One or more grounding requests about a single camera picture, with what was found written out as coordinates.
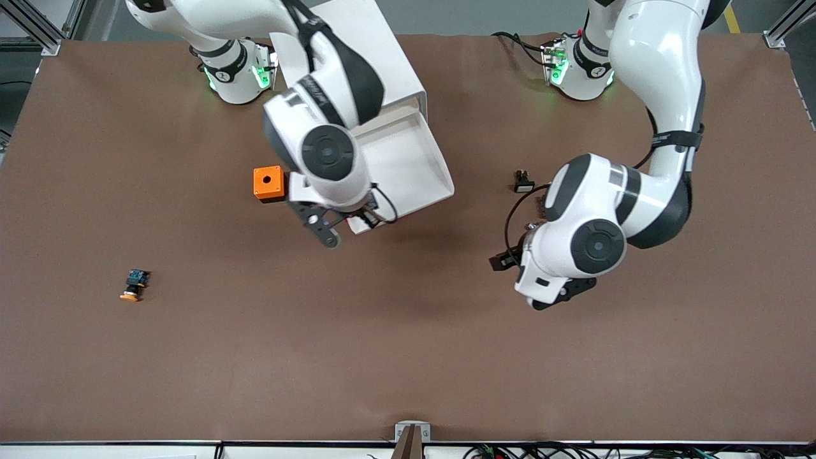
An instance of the white box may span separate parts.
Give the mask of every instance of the white box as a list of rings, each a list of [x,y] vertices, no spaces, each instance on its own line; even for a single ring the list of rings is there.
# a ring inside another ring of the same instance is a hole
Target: white box
[[[377,118],[352,130],[366,156],[371,179],[393,201],[400,216],[438,203],[454,193],[445,158],[428,127],[428,96],[405,52],[374,0],[330,0],[312,8],[379,75],[385,88]],[[297,38],[269,34],[287,82],[308,74],[306,53]],[[391,207],[374,193],[378,213],[393,218]],[[369,229],[348,220],[356,234]]]

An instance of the robotic arm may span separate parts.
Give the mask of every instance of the robotic arm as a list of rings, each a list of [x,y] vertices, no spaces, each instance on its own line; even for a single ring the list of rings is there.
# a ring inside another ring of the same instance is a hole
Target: robotic arm
[[[128,11],[144,27],[178,35],[202,60],[210,87],[229,104],[247,104],[272,86],[276,59],[269,48],[249,39],[215,38],[195,29],[174,3],[126,0]]]
[[[627,244],[649,248],[674,238],[691,212],[705,97],[697,37],[709,1],[621,3],[589,0],[587,28],[560,50],[565,57],[548,77],[568,96],[591,99],[614,70],[649,111],[649,173],[585,154],[556,174],[544,200],[546,222],[509,260],[491,260],[495,269],[519,261],[515,288],[537,310],[593,287],[596,276],[621,263]]]
[[[264,134],[291,169],[289,204],[332,248],[340,241],[333,227],[349,216],[372,228],[390,223],[374,212],[376,185],[350,133],[379,114],[382,81],[300,0],[127,0],[127,6],[146,27],[190,42],[213,88],[230,103],[252,101],[271,81],[264,74],[270,70],[266,48],[235,37],[276,32],[297,37],[311,73],[264,105]],[[340,220],[329,222],[328,211]]]

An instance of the white tray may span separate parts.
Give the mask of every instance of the white tray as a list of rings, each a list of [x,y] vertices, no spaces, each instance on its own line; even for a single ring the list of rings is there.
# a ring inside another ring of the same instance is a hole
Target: white tray
[[[437,142],[416,100],[383,109],[370,122],[354,129],[371,179],[391,199],[400,217],[438,203],[454,193],[454,182]],[[393,219],[388,201],[374,191],[377,213]],[[355,234],[370,228],[359,218],[348,219]]]

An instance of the orange button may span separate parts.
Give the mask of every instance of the orange button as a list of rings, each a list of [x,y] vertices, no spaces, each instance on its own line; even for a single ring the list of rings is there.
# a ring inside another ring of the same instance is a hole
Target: orange button
[[[252,185],[255,188],[255,197],[261,202],[282,201],[286,196],[283,169],[280,166],[255,169]]]

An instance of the brown table surface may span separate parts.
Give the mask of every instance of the brown table surface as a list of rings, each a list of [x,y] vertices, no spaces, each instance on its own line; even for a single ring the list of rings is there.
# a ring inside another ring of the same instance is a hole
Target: brown table surface
[[[642,104],[567,100],[497,38],[400,42],[456,194],[336,251],[252,196],[262,103],[220,102],[186,44],[44,59],[0,168],[0,439],[816,436],[816,136],[783,51],[701,37],[688,225],[536,312],[487,262],[513,171],[635,163]]]

